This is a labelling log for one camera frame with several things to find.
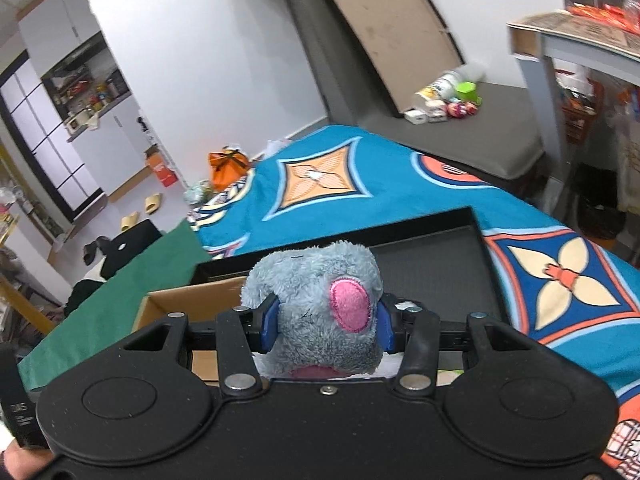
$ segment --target green cloth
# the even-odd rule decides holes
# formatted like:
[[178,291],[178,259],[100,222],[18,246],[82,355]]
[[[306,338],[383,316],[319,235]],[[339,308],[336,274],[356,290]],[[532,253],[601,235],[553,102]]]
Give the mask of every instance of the green cloth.
[[181,222],[94,292],[20,362],[24,386],[46,386],[118,342],[131,332],[148,293],[188,284],[196,264],[209,258],[187,222]]

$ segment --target screw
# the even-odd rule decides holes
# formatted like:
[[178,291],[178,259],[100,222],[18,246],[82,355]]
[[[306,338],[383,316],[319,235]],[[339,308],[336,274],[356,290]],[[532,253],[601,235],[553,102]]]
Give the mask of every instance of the screw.
[[225,379],[225,385],[232,390],[248,390],[255,384],[255,377],[249,374],[233,374]]
[[400,386],[407,390],[425,390],[431,386],[431,379],[422,374],[407,374],[400,378]]
[[338,393],[338,388],[325,384],[324,386],[320,386],[320,393],[323,395],[335,395]]

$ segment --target gray table leg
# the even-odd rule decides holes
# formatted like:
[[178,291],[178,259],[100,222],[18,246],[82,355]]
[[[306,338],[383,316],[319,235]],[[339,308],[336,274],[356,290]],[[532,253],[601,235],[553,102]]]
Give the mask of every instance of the gray table leg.
[[564,115],[553,62],[550,57],[515,55],[538,121],[542,144],[550,162],[550,177],[540,204],[540,209],[551,215],[570,172],[566,161],[566,137]]

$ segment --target tile floor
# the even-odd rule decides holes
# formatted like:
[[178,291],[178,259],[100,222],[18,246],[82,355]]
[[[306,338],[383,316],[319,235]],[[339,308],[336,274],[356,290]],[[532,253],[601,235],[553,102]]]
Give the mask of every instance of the tile floor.
[[[160,209],[147,216],[145,213],[145,198],[153,193],[162,192],[162,204]],[[117,202],[109,203],[98,215],[92,219],[76,236],[66,241],[56,255],[54,268],[71,285],[82,279],[91,269],[100,256],[90,266],[82,261],[82,248],[104,235],[115,238],[120,232],[120,221],[134,211],[140,212],[140,221],[149,218],[161,231],[170,231],[176,227],[180,220],[185,218],[189,207],[182,199],[184,188],[176,182],[168,188],[162,187],[155,175],[151,175],[129,191]]]

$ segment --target brown basket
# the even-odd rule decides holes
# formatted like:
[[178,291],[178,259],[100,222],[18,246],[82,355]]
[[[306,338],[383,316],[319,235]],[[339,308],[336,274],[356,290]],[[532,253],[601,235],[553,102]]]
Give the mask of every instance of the brown basket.
[[[568,70],[556,70],[556,72],[562,74],[573,74]],[[587,133],[591,128],[591,125],[599,117],[602,110],[602,103],[604,101],[604,86],[593,79],[588,79],[589,83],[593,85],[593,96],[595,98],[595,115],[589,115],[587,112],[581,112],[580,110],[574,110],[573,108],[562,107],[564,112],[564,130],[566,132],[566,140],[571,144],[582,144],[584,139],[587,138]]]

